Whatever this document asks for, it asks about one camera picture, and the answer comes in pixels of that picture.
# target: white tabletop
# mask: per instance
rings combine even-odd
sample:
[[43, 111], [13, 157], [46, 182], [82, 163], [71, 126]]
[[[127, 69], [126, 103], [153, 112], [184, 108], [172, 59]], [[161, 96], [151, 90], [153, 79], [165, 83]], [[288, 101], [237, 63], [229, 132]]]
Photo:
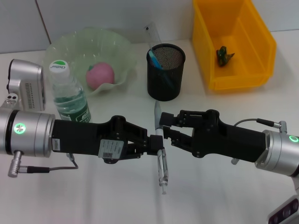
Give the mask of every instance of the white tabletop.
[[[291, 134], [299, 134], [299, 31], [272, 33], [278, 49], [275, 74], [258, 89], [215, 95], [205, 90], [192, 44], [172, 42], [186, 54], [180, 95], [161, 102], [165, 112], [216, 109], [228, 124], [246, 118], [285, 120]], [[128, 82], [119, 88], [89, 98], [94, 123], [122, 115], [128, 122], [154, 134], [155, 101], [147, 94], [147, 44], [134, 44], [138, 62]], [[44, 51], [0, 55], [0, 96], [7, 91], [8, 66], [12, 59], [41, 63]], [[47, 113], [56, 114], [49, 86]], [[243, 127], [262, 131], [260, 124]], [[191, 130], [179, 129], [191, 134]], [[49, 174], [20, 174], [9, 178], [12, 156], [0, 155], [0, 222], [4, 224], [262, 224], [268, 214], [295, 194], [291, 178], [256, 169], [253, 163], [207, 155], [202, 159], [170, 146], [166, 141], [169, 167], [167, 195], [158, 186], [157, 158], [107, 165], [96, 156], [75, 155], [79, 170]], [[50, 158], [23, 157], [22, 165], [71, 165], [65, 154]]]

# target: pink peach toy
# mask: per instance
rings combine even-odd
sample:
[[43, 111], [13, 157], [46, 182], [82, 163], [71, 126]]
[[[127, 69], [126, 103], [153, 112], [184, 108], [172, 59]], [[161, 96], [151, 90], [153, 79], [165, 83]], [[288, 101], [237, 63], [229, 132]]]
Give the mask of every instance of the pink peach toy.
[[89, 67], [86, 73], [86, 82], [93, 90], [96, 90], [103, 83], [114, 84], [114, 71], [105, 62], [96, 63]]

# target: green glass bowl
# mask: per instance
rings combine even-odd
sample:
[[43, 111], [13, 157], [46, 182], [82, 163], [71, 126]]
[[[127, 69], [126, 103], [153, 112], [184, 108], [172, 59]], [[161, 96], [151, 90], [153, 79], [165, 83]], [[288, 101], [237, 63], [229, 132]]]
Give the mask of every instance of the green glass bowl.
[[[49, 65], [55, 60], [65, 60], [71, 74], [82, 84], [87, 96], [125, 82], [128, 72], [136, 65], [131, 43], [123, 36], [101, 28], [85, 28], [67, 34], [51, 44], [43, 60], [44, 73], [50, 78]], [[86, 72], [90, 65], [106, 62], [114, 70], [114, 84], [104, 83], [96, 90], [86, 83]]]

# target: white pen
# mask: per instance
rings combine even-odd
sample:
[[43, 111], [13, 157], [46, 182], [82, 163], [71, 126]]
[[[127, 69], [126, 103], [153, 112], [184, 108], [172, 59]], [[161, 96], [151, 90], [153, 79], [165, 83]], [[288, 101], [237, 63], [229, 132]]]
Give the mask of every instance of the white pen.
[[[159, 101], [156, 100], [155, 103], [155, 129], [156, 135], [160, 135], [163, 138], [164, 142], [164, 134], [163, 134], [163, 126], [161, 126], [160, 118], [161, 118], [161, 107]], [[167, 168], [167, 161], [166, 161], [166, 151], [165, 148], [161, 148], [158, 153], [158, 169], [159, 169], [159, 185], [162, 187], [162, 194], [166, 194], [166, 186], [168, 185], [168, 168]]]

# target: yellow plastic bin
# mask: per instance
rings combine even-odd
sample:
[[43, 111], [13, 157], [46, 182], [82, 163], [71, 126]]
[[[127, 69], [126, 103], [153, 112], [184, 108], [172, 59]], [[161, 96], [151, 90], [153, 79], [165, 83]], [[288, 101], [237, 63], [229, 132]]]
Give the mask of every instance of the yellow plastic bin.
[[[192, 42], [211, 90], [257, 87], [272, 76], [276, 42], [250, 0], [193, 0]], [[234, 57], [224, 67], [216, 50]]]

